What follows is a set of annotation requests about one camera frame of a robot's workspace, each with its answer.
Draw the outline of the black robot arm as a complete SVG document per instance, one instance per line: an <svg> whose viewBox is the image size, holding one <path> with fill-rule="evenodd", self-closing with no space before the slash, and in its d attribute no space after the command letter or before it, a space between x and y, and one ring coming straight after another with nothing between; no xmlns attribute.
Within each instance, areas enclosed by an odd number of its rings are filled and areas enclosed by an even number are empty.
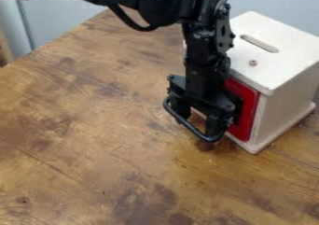
<svg viewBox="0 0 319 225"><path fill-rule="evenodd" d="M235 46L229 0L84 0L106 6L134 30L178 23L186 42L186 75L168 77L163 107L205 141L215 142L237 120L238 97L226 90Z"/></svg>

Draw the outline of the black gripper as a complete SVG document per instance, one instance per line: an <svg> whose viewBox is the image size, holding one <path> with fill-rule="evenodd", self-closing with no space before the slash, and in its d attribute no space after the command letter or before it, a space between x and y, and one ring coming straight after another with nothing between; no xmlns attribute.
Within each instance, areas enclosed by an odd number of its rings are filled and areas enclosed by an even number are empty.
<svg viewBox="0 0 319 225"><path fill-rule="evenodd" d="M231 58L227 51L235 46L235 33L230 22L229 0L199 0L194 18L182 24L186 43L183 77L190 79L187 91L198 97L205 95L205 81L213 78L226 80L230 75ZM177 118L191 117L191 106L183 97L170 96L170 105ZM222 136L234 122L234 116L213 113L206 121L206 134Z"/></svg>

